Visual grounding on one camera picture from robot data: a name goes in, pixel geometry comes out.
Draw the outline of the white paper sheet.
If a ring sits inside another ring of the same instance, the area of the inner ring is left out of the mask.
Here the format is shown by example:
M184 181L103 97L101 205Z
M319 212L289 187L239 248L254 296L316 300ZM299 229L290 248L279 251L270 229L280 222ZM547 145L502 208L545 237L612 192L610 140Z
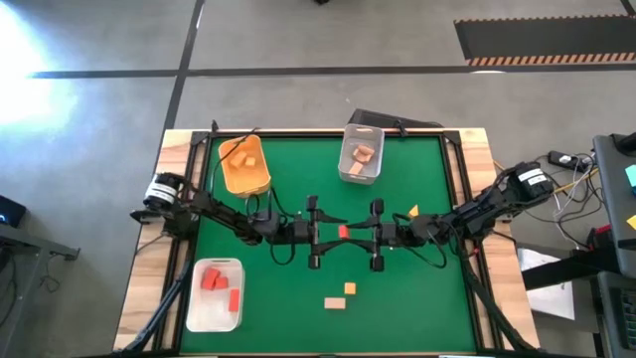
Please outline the white paper sheet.
M555 263L558 258L530 249L517 249L521 270ZM541 313L575 320L572 284L570 281L527 290L531 309Z

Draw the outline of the black rounded device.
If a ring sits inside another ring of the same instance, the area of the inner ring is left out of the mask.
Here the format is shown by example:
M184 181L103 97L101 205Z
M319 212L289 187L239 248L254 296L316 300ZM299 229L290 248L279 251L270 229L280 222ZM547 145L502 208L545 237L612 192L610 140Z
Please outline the black rounded device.
M629 135L613 133L610 137L617 151L623 155L636 157L636 131Z

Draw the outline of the orange plastic bin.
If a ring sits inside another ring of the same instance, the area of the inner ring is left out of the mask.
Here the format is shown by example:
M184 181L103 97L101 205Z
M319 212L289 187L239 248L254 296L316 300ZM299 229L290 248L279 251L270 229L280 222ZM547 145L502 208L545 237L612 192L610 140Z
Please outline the orange plastic bin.
M231 160L239 151L245 151L247 157L254 157L255 165L248 167L244 164L241 168L232 167ZM226 140L220 145L218 152L225 185L231 194L246 198L251 194L262 194L269 190L271 176L259 136L249 134Z

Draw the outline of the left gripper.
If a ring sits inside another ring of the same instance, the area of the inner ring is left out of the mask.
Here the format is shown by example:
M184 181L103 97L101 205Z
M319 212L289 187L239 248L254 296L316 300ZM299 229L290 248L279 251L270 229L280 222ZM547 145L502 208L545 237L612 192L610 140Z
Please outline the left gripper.
M301 214L297 214L294 216L294 219L290 224L291 250L289 261L292 262L295 259L295 247L297 244L308 244L310 246L310 254L308 259L308 266L310 269L319 268L319 254L325 254L338 246L349 244L349 241L347 240L338 240L318 244L318 222L347 224L348 221L345 219L339 219L327 215L322 209L318 209L317 201L318 197L316 195L308 196L306 203L306 212L308 213L309 217L307 219L303 219Z

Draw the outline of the white plastic bin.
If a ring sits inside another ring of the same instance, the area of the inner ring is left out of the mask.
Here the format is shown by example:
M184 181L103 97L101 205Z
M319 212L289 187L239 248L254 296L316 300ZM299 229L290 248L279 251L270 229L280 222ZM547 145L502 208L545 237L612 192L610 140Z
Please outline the white plastic bin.
M201 289L201 280L206 268L217 269L221 275L229 280L226 289ZM196 333L231 332L239 327L242 319L242 304L244 294L244 269L236 258L208 258L195 263L192 275L192 286L186 327ZM240 290L239 312L229 311L230 290Z

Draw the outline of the dark gray equipment case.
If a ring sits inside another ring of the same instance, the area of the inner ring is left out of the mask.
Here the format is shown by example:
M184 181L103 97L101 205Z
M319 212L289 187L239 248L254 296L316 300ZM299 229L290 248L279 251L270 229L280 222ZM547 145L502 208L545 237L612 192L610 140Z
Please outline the dark gray equipment case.
M597 282L610 358L636 358L636 279L605 271Z

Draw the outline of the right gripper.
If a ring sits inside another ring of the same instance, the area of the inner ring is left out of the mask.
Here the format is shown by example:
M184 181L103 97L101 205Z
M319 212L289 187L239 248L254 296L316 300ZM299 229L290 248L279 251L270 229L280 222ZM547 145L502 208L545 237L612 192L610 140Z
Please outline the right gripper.
M385 269L385 258L382 256L381 247L398 247L403 243L400 236L398 224L394 222L383 222L382 214L385 211L383 199L374 199L370 205L371 217L360 223L348 224L349 229L372 228L372 241L350 240L349 243L371 252L370 268L372 271L383 271Z

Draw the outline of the black hazard-striped floor mat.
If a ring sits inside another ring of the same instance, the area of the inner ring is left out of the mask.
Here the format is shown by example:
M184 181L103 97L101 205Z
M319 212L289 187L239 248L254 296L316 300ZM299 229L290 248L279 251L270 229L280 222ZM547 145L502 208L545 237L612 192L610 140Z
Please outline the black hazard-striped floor mat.
M461 19L453 25L472 67L636 62L636 16Z

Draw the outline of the black metal bar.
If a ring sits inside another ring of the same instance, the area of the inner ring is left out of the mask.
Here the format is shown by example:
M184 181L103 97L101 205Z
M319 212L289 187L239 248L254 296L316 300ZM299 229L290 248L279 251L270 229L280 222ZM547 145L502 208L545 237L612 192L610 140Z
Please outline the black metal bar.
M525 289L533 290L590 277L602 271L620 273L614 249L578 252L566 259L525 269L522 271L522 276Z

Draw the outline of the black device with blue light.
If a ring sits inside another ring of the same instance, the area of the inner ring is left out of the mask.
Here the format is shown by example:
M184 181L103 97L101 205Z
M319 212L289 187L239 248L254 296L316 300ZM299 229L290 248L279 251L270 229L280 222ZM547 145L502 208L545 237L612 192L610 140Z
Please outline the black device with blue light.
M0 195L0 224L18 228L26 213L25 206Z

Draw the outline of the gray plastic bin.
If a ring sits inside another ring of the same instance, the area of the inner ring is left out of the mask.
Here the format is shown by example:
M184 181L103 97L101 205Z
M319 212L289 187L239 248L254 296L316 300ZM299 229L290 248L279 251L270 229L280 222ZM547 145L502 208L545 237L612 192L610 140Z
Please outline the gray plastic bin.
M354 150L359 144L371 146L375 149L373 157L359 175L349 174L349 170L356 161ZM363 185L372 185L379 177L382 169L385 133L382 129L362 124L347 124L344 128L338 171L342 180Z

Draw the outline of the gray metal stand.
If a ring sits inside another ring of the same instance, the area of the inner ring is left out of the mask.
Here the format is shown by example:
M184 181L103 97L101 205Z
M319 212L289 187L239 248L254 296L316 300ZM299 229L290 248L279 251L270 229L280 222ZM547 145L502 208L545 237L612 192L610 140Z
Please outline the gray metal stand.
M43 285L42 278L48 275L50 259L59 257L65 261L75 261L80 249L36 237L8 225L0 225L0 244L11 251L13 258L27 257L25 267L19 269L15 275L15 295L8 315L0 319L0 355L7 356L23 330L24 317Z

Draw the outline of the black flat panel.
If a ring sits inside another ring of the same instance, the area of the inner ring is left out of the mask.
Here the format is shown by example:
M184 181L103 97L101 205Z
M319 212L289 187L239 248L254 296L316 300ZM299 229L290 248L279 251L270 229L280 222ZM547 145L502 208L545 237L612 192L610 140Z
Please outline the black flat panel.
M418 121L406 117L357 108L350 117L349 124L362 124L380 128L442 128L435 121Z

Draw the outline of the gray desk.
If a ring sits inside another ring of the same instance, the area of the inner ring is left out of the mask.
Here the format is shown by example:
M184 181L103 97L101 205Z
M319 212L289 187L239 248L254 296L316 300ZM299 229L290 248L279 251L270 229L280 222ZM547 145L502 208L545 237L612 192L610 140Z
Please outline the gray desk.
M610 135L596 135L593 150L620 272L636 278L636 230L627 224L636 215L636 190L625 175L625 168L636 164L636 157L617 151Z

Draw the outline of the black power strip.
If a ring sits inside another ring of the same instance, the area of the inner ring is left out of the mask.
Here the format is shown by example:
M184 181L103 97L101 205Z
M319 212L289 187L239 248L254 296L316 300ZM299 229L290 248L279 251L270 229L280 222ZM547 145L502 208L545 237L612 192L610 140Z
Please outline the black power strip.
M551 165L569 170L574 170L579 163L579 158L576 155L569 155L554 150L548 152L547 160Z

